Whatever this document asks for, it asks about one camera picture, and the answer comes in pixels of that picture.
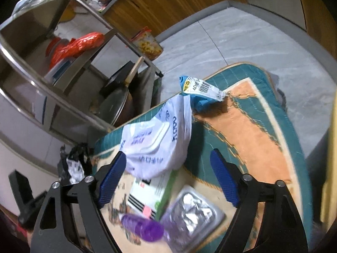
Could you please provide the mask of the white plastic bag blue text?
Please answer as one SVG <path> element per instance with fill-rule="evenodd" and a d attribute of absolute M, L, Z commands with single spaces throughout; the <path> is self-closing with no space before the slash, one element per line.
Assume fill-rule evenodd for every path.
<path fill-rule="evenodd" d="M 120 150 L 126 171 L 138 179 L 152 179 L 178 170 L 186 161 L 193 112 L 188 95 L 176 95 L 145 122 L 124 126 Z"/>

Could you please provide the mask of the yellow teal trash bin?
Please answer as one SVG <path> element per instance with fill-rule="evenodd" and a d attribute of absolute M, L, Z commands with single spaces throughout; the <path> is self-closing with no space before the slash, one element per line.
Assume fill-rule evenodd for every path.
<path fill-rule="evenodd" d="M 331 113 L 331 122 L 328 129 L 328 148 L 327 148 L 327 167 L 326 180 L 322 189 L 322 202 L 320 210 L 320 220 L 323 224 L 323 229 L 327 232 L 333 225 L 336 219 L 336 197 L 337 197 L 337 113 L 336 113 L 336 95 Z"/>

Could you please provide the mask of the wooden kitchen cabinets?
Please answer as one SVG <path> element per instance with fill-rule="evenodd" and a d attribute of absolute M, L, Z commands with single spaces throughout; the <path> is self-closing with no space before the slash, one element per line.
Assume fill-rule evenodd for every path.
<path fill-rule="evenodd" d="M 184 19 L 221 2 L 251 5 L 247 0 L 111 0 L 102 14 L 127 38 L 132 38 L 146 26 L 154 36 L 158 36 Z M 301 2 L 306 21 L 304 31 L 336 57 L 336 0 Z"/>

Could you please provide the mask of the green white carton box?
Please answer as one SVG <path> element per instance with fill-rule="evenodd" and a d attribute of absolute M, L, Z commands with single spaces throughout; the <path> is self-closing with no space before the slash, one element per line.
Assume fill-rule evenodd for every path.
<path fill-rule="evenodd" d="M 127 198 L 128 206 L 144 218 L 159 221 L 171 197 L 177 174 L 172 170 L 149 180 L 134 179 Z"/>

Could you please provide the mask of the black crumpled plastic bag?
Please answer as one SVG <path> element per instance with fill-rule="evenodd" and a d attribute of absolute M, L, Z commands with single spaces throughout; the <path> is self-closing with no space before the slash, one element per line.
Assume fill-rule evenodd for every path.
<path fill-rule="evenodd" d="M 60 160 L 57 164 L 58 178 L 61 185 L 77 184 L 92 174 L 90 155 L 93 149 L 87 143 L 75 145 L 66 152 L 65 145 L 60 147 Z"/>

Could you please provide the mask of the silver foil blister pack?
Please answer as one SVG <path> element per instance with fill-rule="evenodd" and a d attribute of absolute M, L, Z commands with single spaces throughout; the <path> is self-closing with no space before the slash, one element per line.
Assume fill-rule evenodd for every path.
<path fill-rule="evenodd" d="M 172 252 L 190 252 L 226 218 L 225 213 L 191 186 L 185 185 L 160 219 Z"/>

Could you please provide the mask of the purple plastic bottle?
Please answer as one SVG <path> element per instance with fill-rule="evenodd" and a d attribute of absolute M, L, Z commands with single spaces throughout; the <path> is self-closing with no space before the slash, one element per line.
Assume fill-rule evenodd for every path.
<path fill-rule="evenodd" d="M 141 217 L 136 214 L 119 216 L 122 226 L 146 242 L 157 242 L 164 236 L 164 226 L 159 222 Z"/>

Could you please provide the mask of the teal orange patterned rug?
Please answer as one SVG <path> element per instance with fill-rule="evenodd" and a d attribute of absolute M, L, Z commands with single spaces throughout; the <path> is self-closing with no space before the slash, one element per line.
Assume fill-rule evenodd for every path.
<path fill-rule="evenodd" d="M 187 158 L 175 170 L 178 174 L 166 209 L 188 185 L 218 206 L 226 218 L 190 252 L 307 252 L 312 208 L 306 162 L 270 75 L 255 65 L 236 63 L 205 81 L 225 92 L 226 98 L 201 113 L 191 107 Z M 124 126 L 149 121 L 164 104 L 98 140 L 97 176 L 120 151 Z M 211 167 L 215 148 L 241 172 L 238 207 L 226 200 Z M 134 179 L 125 169 L 110 202 L 97 207 L 96 225 L 103 234 L 104 251 L 172 252 L 164 236 L 146 242 L 122 226 L 120 215 L 136 214 L 127 204 Z"/>

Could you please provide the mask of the blue snack packet with barcode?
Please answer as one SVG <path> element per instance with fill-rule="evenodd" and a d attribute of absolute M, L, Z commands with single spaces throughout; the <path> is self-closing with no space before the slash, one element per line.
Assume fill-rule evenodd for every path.
<path fill-rule="evenodd" d="M 226 98 L 225 92 L 202 79 L 182 75 L 179 82 L 182 93 L 190 96 L 191 107 L 198 113 L 206 111 L 215 103 L 223 102 Z"/>

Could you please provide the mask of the stainless steel shelf rack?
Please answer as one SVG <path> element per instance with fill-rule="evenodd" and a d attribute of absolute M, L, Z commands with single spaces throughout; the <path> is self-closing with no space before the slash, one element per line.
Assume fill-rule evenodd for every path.
<path fill-rule="evenodd" d="M 17 43 L 24 43 L 26 46 L 32 44 L 32 42 L 28 39 L 27 33 L 28 30 L 20 27 L 23 24 L 22 21 L 19 20 L 20 17 L 23 17 L 25 14 L 32 12 L 35 9 L 43 9 L 45 5 L 48 5 L 52 2 L 58 2 L 59 5 L 55 7 L 53 13 L 49 13 L 51 15 L 51 20 L 48 25 L 46 25 L 46 29 L 44 31 L 38 32 L 36 29 L 33 30 L 36 33 L 36 40 L 43 40 L 46 37 L 53 34 L 56 26 L 58 25 L 60 16 L 62 15 L 64 9 L 70 2 L 70 0 L 45 0 L 41 2 L 39 5 L 32 7 L 31 9 L 27 9 L 21 13 L 17 13 L 10 17 L 6 22 L 1 24 L 1 56 L 4 60 L 10 65 L 10 67 L 17 72 L 21 77 L 23 77 L 26 81 L 29 82 L 32 86 L 34 86 L 39 92 L 45 94 L 47 97 L 53 99 L 54 104 L 58 105 L 60 108 L 66 110 L 71 113 L 73 116 L 77 117 L 81 121 L 91 125 L 97 130 L 104 131 L 106 133 L 114 130 L 114 126 L 108 124 L 104 120 L 98 118 L 92 113 L 87 113 L 86 111 L 82 111 L 77 108 L 75 105 L 69 101 L 64 92 L 67 91 L 70 85 L 72 85 L 76 79 L 83 74 L 85 69 L 90 68 L 90 62 L 92 58 L 104 47 L 105 44 L 108 43 L 112 37 L 119 38 L 133 53 L 138 56 L 138 61 L 135 64 L 135 69 L 138 68 L 145 63 L 151 71 L 153 71 L 157 76 L 163 77 L 162 72 L 144 55 L 140 52 L 136 46 L 130 42 L 119 30 L 117 30 L 114 26 L 110 25 L 108 21 L 106 21 L 96 10 L 94 10 L 91 6 L 89 6 L 84 0 L 74 0 L 79 5 L 81 5 L 88 13 L 90 13 L 95 19 L 97 19 L 100 23 L 102 23 L 107 29 L 108 32 L 104 35 L 104 43 L 97 48 L 84 52 L 79 58 L 75 59 L 74 62 L 64 71 L 64 73 L 57 80 L 55 85 L 51 85 L 45 80 L 42 76 L 40 76 L 21 56 L 17 53 L 17 51 L 12 48 L 11 44 L 7 42 L 9 36 L 6 34 L 7 32 L 16 38 L 16 35 L 11 32 L 12 29 L 16 32 L 22 32 L 23 36 L 18 37 Z"/>

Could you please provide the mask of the red plastic bag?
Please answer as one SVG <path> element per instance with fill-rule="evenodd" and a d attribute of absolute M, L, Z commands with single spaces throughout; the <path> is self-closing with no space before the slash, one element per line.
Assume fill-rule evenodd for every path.
<path fill-rule="evenodd" d="M 104 43 L 104 34 L 99 32 L 88 33 L 80 38 L 71 40 L 55 37 L 48 45 L 45 56 L 50 57 L 51 70 L 64 58 L 78 58 L 85 51 L 100 47 Z"/>

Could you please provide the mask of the yellow floral container red lid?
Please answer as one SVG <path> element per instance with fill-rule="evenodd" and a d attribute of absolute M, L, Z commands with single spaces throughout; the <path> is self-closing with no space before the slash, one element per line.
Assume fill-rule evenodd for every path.
<path fill-rule="evenodd" d="M 163 48 L 147 26 L 132 37 L 131 42 L 151 61 L 157 59 L 163 53 Z"/>

